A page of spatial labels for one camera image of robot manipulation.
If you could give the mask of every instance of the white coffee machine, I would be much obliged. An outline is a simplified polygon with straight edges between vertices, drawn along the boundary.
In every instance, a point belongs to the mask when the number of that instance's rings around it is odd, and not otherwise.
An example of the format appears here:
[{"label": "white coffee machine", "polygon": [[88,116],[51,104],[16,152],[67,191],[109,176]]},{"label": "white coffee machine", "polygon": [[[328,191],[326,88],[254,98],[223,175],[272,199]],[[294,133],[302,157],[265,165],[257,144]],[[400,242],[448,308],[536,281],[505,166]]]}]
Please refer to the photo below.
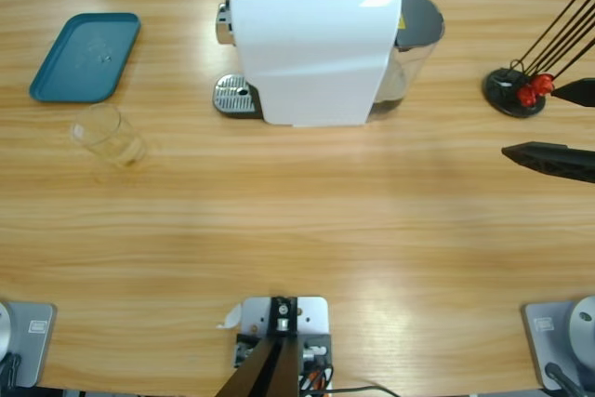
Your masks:
[{"label": "white coffee machine", "polygon": [[401,0],[227,0],[217,35],[243,73],[224,76],[215,106],[273,125],[365,123],[395,45]]}]

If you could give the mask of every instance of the wood grain surface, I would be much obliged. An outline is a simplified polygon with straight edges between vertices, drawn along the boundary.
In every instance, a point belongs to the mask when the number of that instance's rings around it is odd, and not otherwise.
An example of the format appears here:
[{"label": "wood grain surface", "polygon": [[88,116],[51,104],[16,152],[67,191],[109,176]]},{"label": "wood grain surface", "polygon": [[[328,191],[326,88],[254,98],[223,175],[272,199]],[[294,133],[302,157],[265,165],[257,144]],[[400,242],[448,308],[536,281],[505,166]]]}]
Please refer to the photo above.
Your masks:
[{"label": "wood grain surface", "polygon": [[[433,0],[446,33],[402,106],[315,129],[213,109],[238,70],[215,37],[219,1],[0,0],[0,294],[58,307],[43,385],[214,395],[235,337],[216,325],[283,294],[328,300],[335,386],[535,388],[520,307],[595,293],[595,186],[500,148],[594,149],[595,112],[550,99],[509,118],[480,82],[567,0]],[[149,152],[124,171],[70,142],[85,106],[27,93],[64,22],[89,11],[142,21],[110,102]]]}]

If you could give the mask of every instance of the black cable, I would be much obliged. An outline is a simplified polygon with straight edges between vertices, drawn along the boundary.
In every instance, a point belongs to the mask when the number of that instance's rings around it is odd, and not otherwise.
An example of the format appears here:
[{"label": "black cable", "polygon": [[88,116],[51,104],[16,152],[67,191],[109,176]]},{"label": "black cable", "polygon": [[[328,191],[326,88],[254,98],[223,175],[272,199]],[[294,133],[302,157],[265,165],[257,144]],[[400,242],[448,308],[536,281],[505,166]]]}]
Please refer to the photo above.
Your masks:
[{"label": "black cable", "polygon": [[336,390],[304,390],[299,395],[325,395],[325,394],[339,394],[342,392],[361,392],[363,390],[381,390],[382,392],[386,392],[387,394],[391,395],[392,397],[401,397],[399,394],[384,388],[378,385],[371,385],[371,386],[362,386],[360,388],[339,388]]}]

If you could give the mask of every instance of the clear glass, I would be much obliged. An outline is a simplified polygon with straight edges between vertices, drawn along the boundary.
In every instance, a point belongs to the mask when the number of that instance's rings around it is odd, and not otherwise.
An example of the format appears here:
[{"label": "clear glass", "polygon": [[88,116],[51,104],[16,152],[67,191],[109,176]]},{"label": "clear glass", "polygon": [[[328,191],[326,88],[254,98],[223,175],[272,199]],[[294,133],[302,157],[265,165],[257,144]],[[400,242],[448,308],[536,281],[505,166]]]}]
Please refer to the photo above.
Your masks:
[{"label": "clear glass", "polygon": [[71,136],[81,146],[114,165],[132,165],[145,154],[140,135],[110,104],[95,104],[80,112],[71,126]]},{"label": "clear glass", "polygon": [[390,110],[401,103],[409,86],[412,85],[435,47],[436,44],[432,44],[407,51],[401,51],[398,47],[392,50],[389,66],[374,100],[376,108]]}]

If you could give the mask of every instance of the metal bracket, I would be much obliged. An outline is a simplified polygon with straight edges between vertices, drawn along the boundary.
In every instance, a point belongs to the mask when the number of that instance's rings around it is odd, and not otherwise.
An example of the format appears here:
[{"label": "metal bracket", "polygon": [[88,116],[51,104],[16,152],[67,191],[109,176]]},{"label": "metal bracket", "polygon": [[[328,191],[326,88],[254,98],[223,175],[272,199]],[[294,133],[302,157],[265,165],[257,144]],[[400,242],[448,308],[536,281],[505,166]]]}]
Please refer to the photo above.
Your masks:
[{"label": "metal bracket", "polygon": [[51,304],[0,304],[0,385],[35,386],[41,377],[56,310]]},{"label": "metal bracket", "polygon": [[[537,378],[546,390],[562,388],[559,380],[548,373],[549,364],[559,366],[568,380],[582,388],[595,389],[595,371],[577,360],[570,343],[570,321],[576,306],[573,301],[546,302],[528,304],[522,310]],[[583,344],[589,343],[593,345],[592,335],[583,340]]]},{"label": "metal bracket", "polygon": [[[271,298],[248,298],[242,305],[240,333],[236,338],[233,367],[241,366],[258,342],[278,322],[271,318]],[[297,341],[300,350],[300,373],[309,364],[332,364],[328,303],[322,297],[297,297]]]}]

